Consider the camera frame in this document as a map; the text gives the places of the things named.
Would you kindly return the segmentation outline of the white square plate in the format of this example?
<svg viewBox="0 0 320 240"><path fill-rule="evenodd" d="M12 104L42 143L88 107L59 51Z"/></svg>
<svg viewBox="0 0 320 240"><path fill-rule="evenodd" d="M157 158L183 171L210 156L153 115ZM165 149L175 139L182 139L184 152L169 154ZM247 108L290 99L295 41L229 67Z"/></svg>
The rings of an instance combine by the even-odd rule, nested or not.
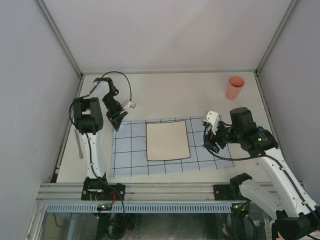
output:
<svg viewBox="0 0 320 240"><path fill-rule="evenodd" d="M146 157L149 162L182 160L190 156L184 120L146 124Z"/></svg>

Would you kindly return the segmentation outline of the light blue checked placemat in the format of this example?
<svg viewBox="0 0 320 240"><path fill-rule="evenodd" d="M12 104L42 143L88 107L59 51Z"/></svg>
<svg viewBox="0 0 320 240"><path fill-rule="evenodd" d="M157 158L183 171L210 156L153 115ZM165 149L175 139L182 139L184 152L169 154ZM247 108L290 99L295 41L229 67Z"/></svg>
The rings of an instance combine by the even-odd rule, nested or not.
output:
<svg viewBox="0 0 320 240"><path fill-rule="evenodd" d="M184 122L190 157L175 160L147 160L147 124ZM212 156L203 147L202 117L179 117L126 121L119 131L113 131L111 154L112 178L141 177L164 174L182 174L223 168L233 168L231 152L224 147Z"/></svg>

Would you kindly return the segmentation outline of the pink plastic cup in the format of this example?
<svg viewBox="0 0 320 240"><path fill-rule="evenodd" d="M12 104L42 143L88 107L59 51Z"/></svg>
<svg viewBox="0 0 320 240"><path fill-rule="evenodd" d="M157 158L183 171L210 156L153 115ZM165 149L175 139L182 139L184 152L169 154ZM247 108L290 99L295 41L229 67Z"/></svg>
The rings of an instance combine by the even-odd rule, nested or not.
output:
<svg viewBox="0 0 320 240"><path fill-rule="evenodd" d="M228 80L227 89L225 92L225 97L233 101L237 98L240 91L245 85L245 80L240 76L231 76Z"/></svg>

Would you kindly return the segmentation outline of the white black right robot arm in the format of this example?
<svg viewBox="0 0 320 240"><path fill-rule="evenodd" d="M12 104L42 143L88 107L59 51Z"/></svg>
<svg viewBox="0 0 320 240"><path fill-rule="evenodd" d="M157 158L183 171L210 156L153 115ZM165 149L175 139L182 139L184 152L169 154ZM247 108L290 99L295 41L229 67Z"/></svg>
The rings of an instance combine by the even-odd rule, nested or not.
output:
<svg viewBox="0 0 320 240"><path fill-rule="evenodd" d="M254 160L272 182L279 198L260 187L247 173L232 177L216 197L258 205L272 219L273 240L277 237L284 240L314 239L312 234L320 229L320 207L289 168L276 139L268 130L257 127L247 107L232 109L230 118L231 124L227 124L214 111L204 113L203 147L217 157L228 144L239 144L249 156L237 161Z"/></svg>

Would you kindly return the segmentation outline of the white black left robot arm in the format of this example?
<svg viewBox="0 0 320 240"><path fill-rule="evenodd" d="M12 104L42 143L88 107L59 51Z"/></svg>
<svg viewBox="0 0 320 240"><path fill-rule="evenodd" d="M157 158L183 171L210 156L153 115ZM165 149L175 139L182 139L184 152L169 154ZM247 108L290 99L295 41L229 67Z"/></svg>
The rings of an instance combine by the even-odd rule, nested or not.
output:
<svg viewBox="0 0 320 240"><path fill-rule="evenodd" d="M98 180L92 188L92 194L98 200L109 196L110 188L106 185L106 171L100 150L101 131L104 127L104 117L100 102L106 107L106 117L115 131L119 131L121 123L128 111L115 97L119 90L110 77L96 78L93 87L84 96L76 97L70 104L69 115L71 124L81 135L87 160L87 179Z"/></svg>

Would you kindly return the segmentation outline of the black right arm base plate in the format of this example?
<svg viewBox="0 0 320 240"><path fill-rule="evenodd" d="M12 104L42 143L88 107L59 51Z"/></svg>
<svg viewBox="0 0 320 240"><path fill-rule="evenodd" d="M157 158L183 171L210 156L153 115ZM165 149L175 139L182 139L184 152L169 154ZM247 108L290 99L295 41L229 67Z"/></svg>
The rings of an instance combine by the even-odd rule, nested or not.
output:
<svg viewBox="0 0 320 240"><path fill-rule="evenodd" d="M216 201L247 201L238 186L230 186L229 184L213 185L214 199Z"/></svg>

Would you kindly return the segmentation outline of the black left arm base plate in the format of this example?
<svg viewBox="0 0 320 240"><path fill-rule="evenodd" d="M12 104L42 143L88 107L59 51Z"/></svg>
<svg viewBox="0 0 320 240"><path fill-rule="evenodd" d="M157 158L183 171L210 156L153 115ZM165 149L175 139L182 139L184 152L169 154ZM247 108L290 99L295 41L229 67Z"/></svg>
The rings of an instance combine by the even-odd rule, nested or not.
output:
<svg viewBox="0 0 320 240"><path fill-rule="evenodd" d="M124 184L112 184L111 187L106 186L103 183L94 183L89 185L83 185L83 189L81 192L81 200L82 201L111 201L111 200L120 200L124 199L126 191L126 186Z"/></svg>

